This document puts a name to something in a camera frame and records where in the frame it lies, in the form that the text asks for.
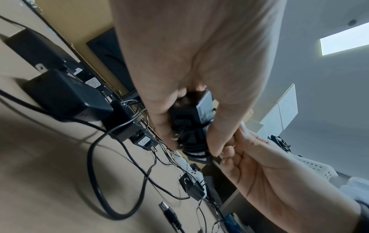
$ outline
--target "desk surface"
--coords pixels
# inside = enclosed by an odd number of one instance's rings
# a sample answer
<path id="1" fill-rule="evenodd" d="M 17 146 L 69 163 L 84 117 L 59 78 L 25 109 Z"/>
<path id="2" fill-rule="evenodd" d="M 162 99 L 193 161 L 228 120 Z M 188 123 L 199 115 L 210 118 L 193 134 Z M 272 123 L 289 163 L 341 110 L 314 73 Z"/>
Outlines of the desk surface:
<path id="1" fill-rule="evenodd" d="M 0 77 L 0 86 L 35 104 L 13 78 Z M 100 132 L 77 123 L 60 123 L 12 102 L 0 103 L 0 225 L 2 232 L 164 232 L 173 233 L 158 204 L 165 201 L 176 212 L 187 233 L 197 233 L 197 201 L 179 201 L 151 184 L 137 213 L 123 221 L 108 220 L 93 194 L 86 169 L 88 147 Z M 125 145 L 144 168 L 152 155 L 126 141 Z M 162 151 L 158 156 L 165 161 Z M 127 159 L 123 148 L 105 138 L 96 148 L 94 165 L 98 181 L 111 206 L 124 213 L 139 195 L 143 174 Z M 181 174 L 158 162 L 151 178 L 175 195 L 186 196 L 179 185 Z M 208 232 L 216 218 L 201 205 Z M 202 226 L 203 219 L 199 213 Z"/>

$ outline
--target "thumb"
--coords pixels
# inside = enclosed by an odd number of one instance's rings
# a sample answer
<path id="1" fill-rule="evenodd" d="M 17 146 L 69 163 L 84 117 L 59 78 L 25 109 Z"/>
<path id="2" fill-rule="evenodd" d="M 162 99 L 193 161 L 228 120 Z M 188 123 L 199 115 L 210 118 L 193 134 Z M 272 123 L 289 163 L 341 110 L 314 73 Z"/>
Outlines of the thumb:
<path id="1" fill-rule="evenodd" d="M 210 153 L 217 157 L 224 145 L 232 138 L 247 109 L 239 104 L 230 105 L 219 103 L 214 121 L 206 135 Z"/>
<path id="2" fill-rule="evenodd" d="M 275 146 L 274 142 L 263 140 L 254 132 L 247 130 L 244 122 L 241 122 L 234 137 L 246 154 L 265 167 L 286 168 L 291 161 L 291 156 L 287 152 Z"/>

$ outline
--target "ceiling light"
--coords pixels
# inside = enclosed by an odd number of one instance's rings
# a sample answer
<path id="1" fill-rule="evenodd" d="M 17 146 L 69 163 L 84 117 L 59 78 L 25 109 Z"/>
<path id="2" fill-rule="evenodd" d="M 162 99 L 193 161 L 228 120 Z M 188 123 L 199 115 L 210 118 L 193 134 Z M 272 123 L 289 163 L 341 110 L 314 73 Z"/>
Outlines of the ceiling light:
<path id="1" fill-rule="evenodd" d="M 369 45 L 369 23 L 320 39 L 322 55 Z"/>

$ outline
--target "white wall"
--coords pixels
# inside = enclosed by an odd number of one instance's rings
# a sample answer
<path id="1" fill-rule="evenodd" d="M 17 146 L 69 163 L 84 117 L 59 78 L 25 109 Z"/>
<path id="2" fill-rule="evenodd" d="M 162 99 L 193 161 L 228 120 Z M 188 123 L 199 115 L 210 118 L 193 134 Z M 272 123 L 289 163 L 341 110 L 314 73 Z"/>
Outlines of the white wall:
<path id="1" fill-rule="evenodd" d="M 329 164 L 337 172 L 369 179 L 369 132 L 316 122 L 295 122 L 280 136 L 292 153 Z"/>

